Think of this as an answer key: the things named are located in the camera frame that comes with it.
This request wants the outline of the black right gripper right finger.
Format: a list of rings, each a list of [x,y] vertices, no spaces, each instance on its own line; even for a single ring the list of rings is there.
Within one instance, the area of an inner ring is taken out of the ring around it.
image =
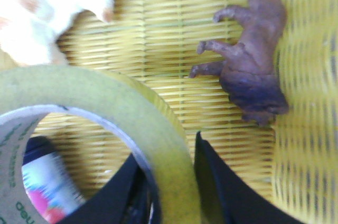
[[[301,223],[249,187],[196,133],[194,170],[208,223]]]

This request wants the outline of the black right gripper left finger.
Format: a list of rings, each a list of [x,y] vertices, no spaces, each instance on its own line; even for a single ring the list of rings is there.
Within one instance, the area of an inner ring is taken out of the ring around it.
[[[85,204],[59,223],[155,223],[156,184],[131,154]]]

